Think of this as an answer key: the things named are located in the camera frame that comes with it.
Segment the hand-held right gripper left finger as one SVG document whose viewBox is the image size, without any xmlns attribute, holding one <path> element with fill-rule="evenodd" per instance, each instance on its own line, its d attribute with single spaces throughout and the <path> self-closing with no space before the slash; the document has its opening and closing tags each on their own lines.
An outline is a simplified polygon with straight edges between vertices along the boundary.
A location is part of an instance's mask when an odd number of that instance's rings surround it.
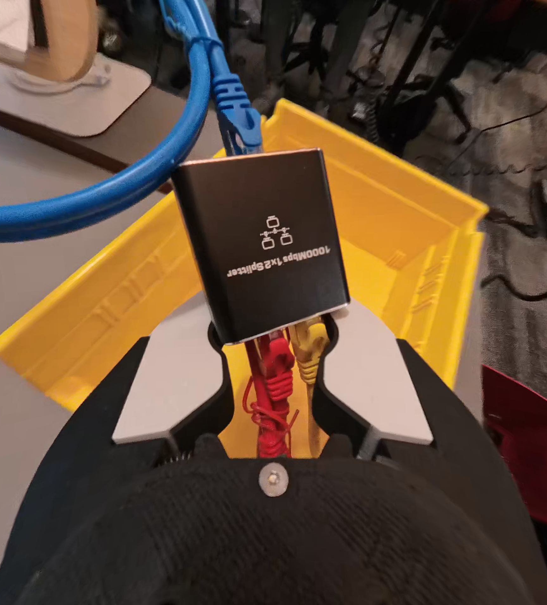
<svg viewBox="0 0 547 605">
<path fill-rule="evenodd" d="M 116 444 L 193 445 L 232 420 L 227 359 L 207 307 L 179 307 L 151 333 L 113 431 Z"/>
</svg>

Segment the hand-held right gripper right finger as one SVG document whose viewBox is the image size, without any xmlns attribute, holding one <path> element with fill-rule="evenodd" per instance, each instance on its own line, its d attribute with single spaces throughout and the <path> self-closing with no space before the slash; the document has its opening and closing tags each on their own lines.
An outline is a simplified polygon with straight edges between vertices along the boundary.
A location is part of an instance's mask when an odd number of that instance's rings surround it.
<svg viewBox="0 0 547 605">
<path fill-rule="evenodd" d="M 433 434 L 393 332 L 366 306 L 325 318 L 330 344 L 316 376 L 312 412 L 328 435 L 352 447 L 381 440 L 429 446 Z"/>
</svg>

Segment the yellow plastic bin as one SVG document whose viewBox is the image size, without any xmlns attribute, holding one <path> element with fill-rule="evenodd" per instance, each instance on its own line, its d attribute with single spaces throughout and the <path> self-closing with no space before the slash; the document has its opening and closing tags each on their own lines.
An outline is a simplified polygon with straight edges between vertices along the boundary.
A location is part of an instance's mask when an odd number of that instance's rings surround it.
<svg viewBox="0 0 547 605">
<path fill-rule="evenodd" d="M 291 102 L 262 125 L 266 151 L 323 150 L 351 296 L 431 370 L 408 367 L 434 435 L 477 443 L 453 393 L 485 206 Z M 123 355 L 200 287 L 170 193 L 0 335 L 0 360 L 75 412 Z"/>
</svg>

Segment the black ethernet splitter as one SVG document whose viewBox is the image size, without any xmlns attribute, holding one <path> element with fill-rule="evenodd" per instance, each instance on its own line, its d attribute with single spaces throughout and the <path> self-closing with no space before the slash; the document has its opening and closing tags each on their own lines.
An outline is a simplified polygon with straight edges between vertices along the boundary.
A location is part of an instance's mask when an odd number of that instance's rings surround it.
<svg viewBox="0 0 547 605">
<path fill-rule="evenodd" d="M 186 162 L 172 182 L 223 344 L 350 303 L 322 149 Z"/>
</svg>

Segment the dark red chair seat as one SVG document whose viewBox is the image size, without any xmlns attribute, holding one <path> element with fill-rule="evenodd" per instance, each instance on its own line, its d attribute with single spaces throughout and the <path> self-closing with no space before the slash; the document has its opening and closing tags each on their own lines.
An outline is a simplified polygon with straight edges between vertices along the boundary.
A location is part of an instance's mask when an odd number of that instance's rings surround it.
<svg viewBox="0 0 547 605">
<path fill-rule="evenodd" d="M 547 524 L 547 399 L 489 366 L 481 385 L 483 425 L 530 516 Z"/>
</svg>

